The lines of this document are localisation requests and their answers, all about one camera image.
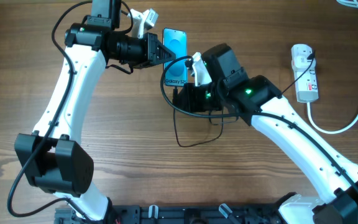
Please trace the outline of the Galaxy smartphone with teal screen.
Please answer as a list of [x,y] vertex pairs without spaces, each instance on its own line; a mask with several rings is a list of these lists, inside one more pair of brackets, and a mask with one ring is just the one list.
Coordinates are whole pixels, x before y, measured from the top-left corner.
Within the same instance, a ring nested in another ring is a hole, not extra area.
[[[185,31],[164,28],[163,44],[176,55],[176,58],[187,56],[187,34]],[[166,86],[183,86],[187,81],[188,74],[184,60],[173,64],[165,74]]]

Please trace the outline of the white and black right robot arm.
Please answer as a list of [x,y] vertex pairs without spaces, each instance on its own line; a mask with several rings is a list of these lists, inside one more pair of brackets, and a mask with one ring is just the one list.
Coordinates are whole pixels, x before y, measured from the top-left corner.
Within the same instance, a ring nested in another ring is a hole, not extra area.
[[196,78],[174,97],[175,110],[210,118],[230,117],[267,136],[306,175],[317,197],[298,194],[278,208],[287,223],[358,223],[358,165],[309,127],[282,92],[262,75],[249,77],[226,44],[180,58]]

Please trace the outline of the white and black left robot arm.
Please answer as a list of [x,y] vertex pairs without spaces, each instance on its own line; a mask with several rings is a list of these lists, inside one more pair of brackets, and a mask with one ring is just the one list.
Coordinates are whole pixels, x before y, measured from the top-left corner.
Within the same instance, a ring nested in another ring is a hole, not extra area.
[[65,201],[81,223],[119,223],[110,198],[93,183],[94,162],[81,147],[85,115],[100,76],[113,67],[126,73],[175,58],[150,32],[158,15],[153,9],[127,11],[128,29],[120,30],[123,1],[92,1],[91,14],[65,32],[59,47],[63,67],[52,97],[30,134],[19,134],[14,149],[22,166],[19,177]]

